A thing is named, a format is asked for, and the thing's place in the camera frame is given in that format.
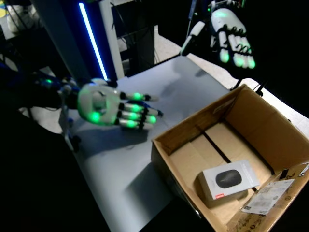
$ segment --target cardboard box flap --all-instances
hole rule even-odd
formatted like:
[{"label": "cardboard box flap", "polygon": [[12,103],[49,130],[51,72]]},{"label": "cardboard box flap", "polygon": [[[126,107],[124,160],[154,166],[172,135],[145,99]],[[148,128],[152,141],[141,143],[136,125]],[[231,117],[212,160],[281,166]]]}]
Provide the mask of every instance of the cardboard box flap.
[{"label": "cardboard box flap", "polygon": [[309,161],[309,141],[275,108],[244,88],[226,115],[276,173]]},{"label": "cardboard box flap", "polygon": [[243,88],[247,87],[241,86],[234,89],[216,102],[175,125],[157,137],[156,140],[164,145],[166,153],[171,154],[177,148],[198,137],[201,131],[217,123],[234,103],[236,96]]}]

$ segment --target mouse box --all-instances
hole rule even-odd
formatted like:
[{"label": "mouse box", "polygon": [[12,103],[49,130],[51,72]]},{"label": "mouse box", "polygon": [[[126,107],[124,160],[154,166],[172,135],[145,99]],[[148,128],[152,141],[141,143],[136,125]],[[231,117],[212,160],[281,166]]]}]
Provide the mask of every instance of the mouse box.
[{"label": "mouse box", "polygon": [[203,170],[198,178],[205,197],[209,200],[216,200],[260,184],[246,159]]},{"label": "mouse box", "polygon": [[[207,201],[198,175],[240,160],[248,160],[260,185]],[[254,231],[270,231],[309,180],[309,171],[299,176],[309,162],[309,140],[243,85],[154,138],[151,161],[170,190],[215,231],[244,232],[252,231],[252,227]],[[228,174],[237,176],[234,171],[222,170],[212,179]],[[293,183],[267,215],[241,211],[260,188],[287,178],[294,179]],[[224,189],[230,184],[220,185]]]}]

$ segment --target computer mouse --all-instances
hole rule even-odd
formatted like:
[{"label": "computer mouse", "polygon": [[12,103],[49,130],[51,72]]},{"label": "computer mouse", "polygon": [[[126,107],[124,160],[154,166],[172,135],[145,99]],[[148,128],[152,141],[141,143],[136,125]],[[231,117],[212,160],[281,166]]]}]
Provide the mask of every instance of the computer mouse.
[{"label": "computer mouse", "polygon": [[217,185],[223,189],[238,185],[241,181],[241,175],[234,169],[219,173],[216,176]]}]

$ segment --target blue led light strip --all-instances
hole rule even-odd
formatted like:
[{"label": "blue led light strip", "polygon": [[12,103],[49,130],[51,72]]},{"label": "blue led light strip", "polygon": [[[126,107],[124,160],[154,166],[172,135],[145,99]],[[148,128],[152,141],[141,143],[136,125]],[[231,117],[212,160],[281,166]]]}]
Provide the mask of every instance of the blue led light strip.
[{"label": "blue led light strip", "polygon": [[93,46],[93,50],[95,50],[96,57],[97,57],[97,60],[98,60],[98,64],[99,64],[101,72],[103,74],[103,78],[104,78],[104,80],[107,81],[108,78],[107,78],[107,75],[106,75],[103,63],[102,63],[102,59],[101,59],[100,53],[98,52],[98,47],[97,47],[97,44],[96,44],[96,40],[95,40],[95,37],[93,36],[92,29],[91,29],[91,26],[90,26],[90,23],[89,23],[89,20],[88,20],[88,16],[87,16],[87,12],[86,12],[84,4],[83,3],[79,3],[79,8],[81,9],[81,12],[82,12],[82,15],[83,15],[83,19],[84,19],[84,22],[85,22],[85,25],[86,25],[86,28],[87,28],[87,31],[88,31],[88,35],[90,37],[90,40],[91,40],[91,43],[92,43],[92,46]]}]

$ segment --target gray tabletop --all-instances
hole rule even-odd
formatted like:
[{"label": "gray tabletop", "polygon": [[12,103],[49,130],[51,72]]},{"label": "gray tabletop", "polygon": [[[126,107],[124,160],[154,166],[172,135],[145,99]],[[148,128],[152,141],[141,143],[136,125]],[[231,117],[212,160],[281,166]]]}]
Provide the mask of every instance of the gray tabletop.
[{"label": "gray tabletop", "polygon": [[172,199],[151,161],[151,139],[209,105],[228,90],[186,57],[177,57],[118,82],[118,89],[160,97],[150,106],[164,113],[154,129],[122,130],[74,119],[82,139],[78,163],[112,232],[142,229]]}]

